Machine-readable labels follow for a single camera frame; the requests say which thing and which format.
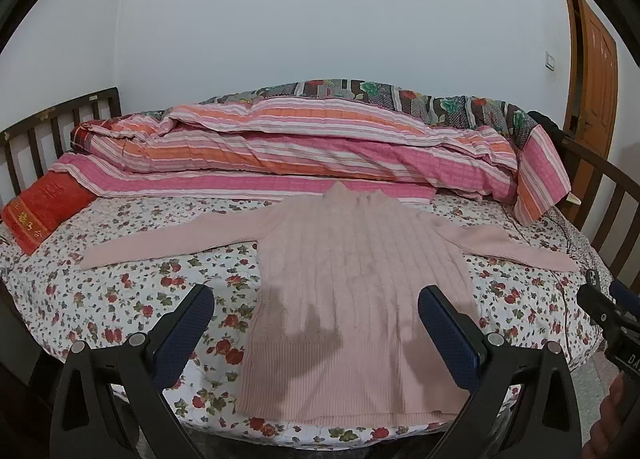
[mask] cable knit texture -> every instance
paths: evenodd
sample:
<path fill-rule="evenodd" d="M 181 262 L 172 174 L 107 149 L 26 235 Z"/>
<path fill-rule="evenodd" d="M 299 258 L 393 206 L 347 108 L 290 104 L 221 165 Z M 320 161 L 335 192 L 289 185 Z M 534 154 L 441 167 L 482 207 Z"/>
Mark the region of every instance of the cable knit texture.
<path fill-rule="evenodd" d="M 516 243 L 499 226 L 462 228 L 339 182 L 322 197 L 115 239 L 89 248 L 81 267 L 254 240 L 262 284 L 236 408 L 315 425 L 416 425 L 460 411 L 467 392 L 421 324 L 417 298 L 436 284 L 476 320 L 463 252 L 577 270 L 567 255 Z"/>

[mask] white floral sheet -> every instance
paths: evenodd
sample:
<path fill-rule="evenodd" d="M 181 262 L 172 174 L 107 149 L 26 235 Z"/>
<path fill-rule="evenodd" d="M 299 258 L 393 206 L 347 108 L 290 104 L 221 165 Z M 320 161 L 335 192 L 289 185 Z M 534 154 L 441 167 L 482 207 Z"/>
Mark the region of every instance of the white floral sheet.
<path fill-rule="evenodd" d="M 204 212 L 226 213 L 267 204 L 190 198 L 98 199 L 64 222 L 31 257 L 20 252 L 3 226 L 0 273 L 34 338 L 61 360 L 77 339 L 94 347 L 121 343 L 135 331 L 150 330 L 162 314 L 180 303 L 192 284 L 212 287 L 215 316 L 180 380 L 164 391 L 169 406 L 185 425 L 236 439 L 309 449 L 359 447 L 438 429 L 434 424 L 326 428 L 265 421 L 259 414 L 236 412 L 246 331 L 260 287 L 255 243 L 171 259 L 78 269 L 89 245 L 187 222 Z M 482 331 L 498 331 L 518 346 L 540 347 L 547 340 L 556 340 L 572 369 L 595 352 L 600 330 L 588 323 L 575 294 L 586 268 L 600 270 L 603 287 L 609 285 L 610 275 L 587 239 L 555 208 L 529 228 L 517 224 L 508 207 L 488 200 L 478 203 L 440 193 L 422 208 L 460 225 L 498 224 L 515 240 L 568 252 L 579 261 L 582 273 L 565 274 L 467 256 Z M 516 392 L 514 388 L 508 397 Z"/>

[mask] finger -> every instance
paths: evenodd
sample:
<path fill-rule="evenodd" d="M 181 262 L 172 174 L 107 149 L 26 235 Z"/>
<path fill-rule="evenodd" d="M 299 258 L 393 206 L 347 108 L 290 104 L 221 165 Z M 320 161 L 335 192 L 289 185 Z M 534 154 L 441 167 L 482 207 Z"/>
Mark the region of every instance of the finger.
<path fill-rule="evenodd" d="M 600 422 L 607 439 L 612 442 L 620 431 L 620 421 L 610 395 L 607 395 L 600 404 Z"/>
<path fill-rule="evenodd" d="M 603 455 L 606 452 L 607 448 L 609 448 L 609 440 L 602 429 L 602 424 L 597 421 L 591 427 L 591 431 L 589 432 L 591 436 L 591 447 L 593 451 L 596 452 L 596 455 Z"/>
<path fill-rule="evenodd" d="M 582 447 L 581 459 L 596 459 L 596 452 L 591 447 L 591 441 L 587 441 Z"/>
<path fill-rule="evenodd" d="M 613 383 L 611 383 L 611 386 L 609 387 L 609 394 L 613 399 L 614 405 L 617 405 L 620 402 L 620 399 L 622 399 L 622 391 L 624 389 L 624 382 L 622 380 L 622 376 L 623 376 L 622 373 L 617 375 L 616 379 L 613 380 Z"/>

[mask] metal bolt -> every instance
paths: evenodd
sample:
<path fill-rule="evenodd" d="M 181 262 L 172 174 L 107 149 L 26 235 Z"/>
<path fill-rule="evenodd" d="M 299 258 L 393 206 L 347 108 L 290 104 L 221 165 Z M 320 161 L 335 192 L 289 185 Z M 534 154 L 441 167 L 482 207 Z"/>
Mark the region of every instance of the metal bolt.
<path fill-rule="evenodd" d="M 73 354 L 81 353 L 82 351 L 84 351 L 85 346 L 86 344 L 82 340 L 74 342 L 74 344 L 71 346 L 71 352 L 73 352 Z"/>
<path fill-rule="evenodd" d="M 138 347 L 142 345 L 146 340 L 145 333 L 135 333 L 129 337 L 129 345 L 132 347 Z"/>
<path fill-rule="evenodd" d="M 548 342 L 546 344 L 546 348 L 549 349 L 551 352 L 553 352 L 553 354 L 560 354 L 562 352 L 562 347 L 558 342 L 554 342 L 554 341 Z"/>
<path fill-rule="evenodd" d="M 504 343 L 504 338 L 498 333 L 491 333 L 486 340 L 496 347 L 500 347 Z"/>

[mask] sweater sleeve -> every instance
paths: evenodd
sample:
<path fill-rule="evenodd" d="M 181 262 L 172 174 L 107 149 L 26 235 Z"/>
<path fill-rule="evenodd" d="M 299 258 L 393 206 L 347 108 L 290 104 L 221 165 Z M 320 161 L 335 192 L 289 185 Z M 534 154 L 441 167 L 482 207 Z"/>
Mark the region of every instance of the sweater sleeve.
<path fill-rule="evenodd" d="M 510 239 L 501 226 L 481 224 L 463 228 L 440 216 L 425 214 L 430 216 L 438 235 L 458 246 L 464 253 L 505 259 L 552 271 L 578 271 L 578 265 L 569 255 L 517 243 Z"/>
<path fill-rule="evenodd" d="M 259 241 L 281 221 L 280 204 L 228 214 L 207 213 L 177 226 L 138 232 L 88 248 L 80 269 L 116 262 L 187 255 L 246 241 Z"/>

